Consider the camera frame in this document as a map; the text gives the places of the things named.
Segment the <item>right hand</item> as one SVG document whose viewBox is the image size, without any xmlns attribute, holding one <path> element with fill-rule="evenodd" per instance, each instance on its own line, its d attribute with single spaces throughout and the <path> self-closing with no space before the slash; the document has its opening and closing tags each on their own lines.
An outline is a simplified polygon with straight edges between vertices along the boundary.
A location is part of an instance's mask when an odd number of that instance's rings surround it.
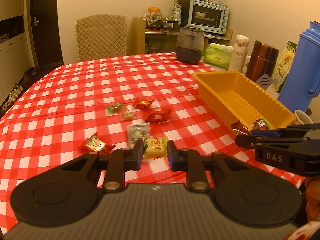
<svg viewBox="0 0 320 240">
<path fill-rule="evenodd" d="M 319 217 L 319 203 L 320 203 L 320 179 L 319 176 L 315 178 L 306 178 L 306 215 L 308 221 L 317 220 Z"/>
</svg>

